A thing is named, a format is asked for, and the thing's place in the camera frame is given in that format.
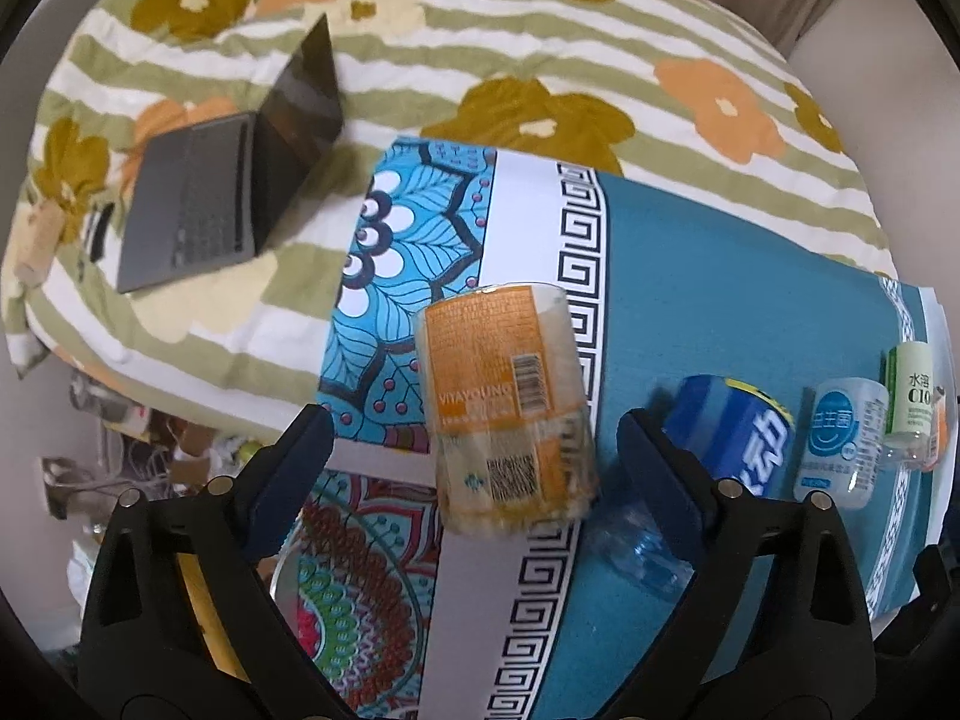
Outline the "orange label clear cup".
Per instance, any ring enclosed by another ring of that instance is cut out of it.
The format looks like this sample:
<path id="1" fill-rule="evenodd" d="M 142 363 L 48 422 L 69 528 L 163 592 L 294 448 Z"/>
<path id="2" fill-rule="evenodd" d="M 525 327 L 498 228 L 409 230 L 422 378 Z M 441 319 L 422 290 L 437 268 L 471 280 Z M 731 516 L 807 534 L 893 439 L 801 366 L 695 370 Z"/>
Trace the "orange label clear cup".
<path id="1" fill-rule="evenodd" d="M 415 343 L 444 527 L 501 538 L 589 514 L 596 450 L 562 288 L 443 299 L 421 312 Z"/>

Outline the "white blue label cup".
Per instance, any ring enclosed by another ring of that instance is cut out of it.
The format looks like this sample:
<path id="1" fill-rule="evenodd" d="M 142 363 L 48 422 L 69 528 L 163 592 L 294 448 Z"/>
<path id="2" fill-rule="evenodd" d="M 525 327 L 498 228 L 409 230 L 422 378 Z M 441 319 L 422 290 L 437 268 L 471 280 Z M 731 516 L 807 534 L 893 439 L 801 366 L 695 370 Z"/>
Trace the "white blue label cup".
<path id="1" fill-rule="evenodd" d="M 845 377 L 815 392 L 794 497 L 825 493 L 836 507 L 864 509 L 874 492 L 889 392 L 877 380 Z"/>

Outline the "blue label plastic cup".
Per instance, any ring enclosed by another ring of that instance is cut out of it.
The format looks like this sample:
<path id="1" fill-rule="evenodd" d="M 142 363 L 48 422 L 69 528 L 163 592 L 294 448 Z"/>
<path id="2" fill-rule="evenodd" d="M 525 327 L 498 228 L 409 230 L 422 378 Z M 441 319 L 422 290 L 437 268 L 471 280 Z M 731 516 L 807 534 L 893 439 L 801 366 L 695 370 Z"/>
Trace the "blue label plastic cup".
<path id="1" fill-rule="evenodd" d="M 601 509 L 592 549 L 613 570 L 661 600 L 679 600 L 693 575 L 690 556 L 706 517 L 677 483 L 659 449 L 693 455 L 710 478 L 731 478 L 757 497 L 771 484 L 793 440 L 794 418 L 759 388 L 698 374 L 617 424 L 612 500 Z"/>

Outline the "green white label cup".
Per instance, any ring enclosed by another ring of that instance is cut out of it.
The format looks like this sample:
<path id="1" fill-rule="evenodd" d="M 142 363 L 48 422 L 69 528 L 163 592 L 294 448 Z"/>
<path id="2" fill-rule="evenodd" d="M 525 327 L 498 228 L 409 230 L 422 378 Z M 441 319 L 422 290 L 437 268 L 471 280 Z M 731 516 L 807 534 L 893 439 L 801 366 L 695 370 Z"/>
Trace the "green white label cup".
<path id="1" fill-rule="evenodd" d="M 921 468 L 928 463 L 932 436 L 931 347 L 903 341 L 890 349 L 884 364 L 889 408 L 880 460 L 887 468 Z"/>

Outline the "teal patterned tablecloth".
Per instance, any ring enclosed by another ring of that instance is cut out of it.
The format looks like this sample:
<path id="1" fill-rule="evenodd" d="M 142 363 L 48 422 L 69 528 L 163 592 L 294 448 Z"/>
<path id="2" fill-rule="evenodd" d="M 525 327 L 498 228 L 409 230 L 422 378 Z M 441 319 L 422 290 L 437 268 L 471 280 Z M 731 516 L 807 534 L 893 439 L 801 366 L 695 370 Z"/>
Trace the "teal patterned tablecloth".
<path id="1" fill-rule="evenodd" d="M 667 413 L 703 376 L 807 422 L 821 383 L 878 379 L 910 340 L 952 385 L 930 289 L 660 188 L 425 138 L 394 142 L 366 179 L 320 368 L 338 458 L 306 504 L 290 593 L 309 660 L 361 717 L 587 717 L 617 689 L 670 614 L 597 553 L 631 497 L 626 411 Z M 416 322 L 434 301 L 515 281 L 568 296 L 601 500 L 587 522 L 532 536 L 443 532 Z"/>

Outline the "black smartphone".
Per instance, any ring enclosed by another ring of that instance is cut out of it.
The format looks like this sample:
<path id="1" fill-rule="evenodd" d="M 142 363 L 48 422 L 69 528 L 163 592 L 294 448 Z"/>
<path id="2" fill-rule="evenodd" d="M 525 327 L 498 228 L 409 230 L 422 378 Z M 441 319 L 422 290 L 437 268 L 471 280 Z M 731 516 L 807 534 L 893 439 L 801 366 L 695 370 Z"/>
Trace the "black smartphone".
<path id="1" fill-rule="evenodd" d="M 104 257 L 104 241 L 110 228 L 114 208 L 116 208 L 114 203 L 104 205 L 103 208 L 94 211 L 91 223 L 89 223 L 88 231 L 86 231 L 85 250 L 88 259 L 93 263 L 99 262 Z"/>

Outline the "floral striped duvet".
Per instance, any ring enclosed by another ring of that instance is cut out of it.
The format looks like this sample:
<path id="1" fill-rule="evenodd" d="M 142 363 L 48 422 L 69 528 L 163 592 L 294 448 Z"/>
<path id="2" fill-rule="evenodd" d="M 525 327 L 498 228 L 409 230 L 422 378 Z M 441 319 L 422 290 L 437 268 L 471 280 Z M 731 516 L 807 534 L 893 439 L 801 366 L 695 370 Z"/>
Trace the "floral striped duvet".
<path id="1" fill-rule="evenodd" d="M 257 107 L 319 20 L 345 130 L 267 250 L 119 293 L 146 142 Z M 44 203 L 65 227 L 39 286 L 3 275 L 11 366 L 29 374 L 55 356 L 149 408 L 274 436 L 319 401 L 348 206 L 402 135 L 651 182 L 816 254 L 893 271 L 835 127 L 765 37 L 708 0 L 93 0 L 44 75 L 13 169 L 7 262 L 25 260 Z M 93 263 L 86 231 L 108 203 Z"/>

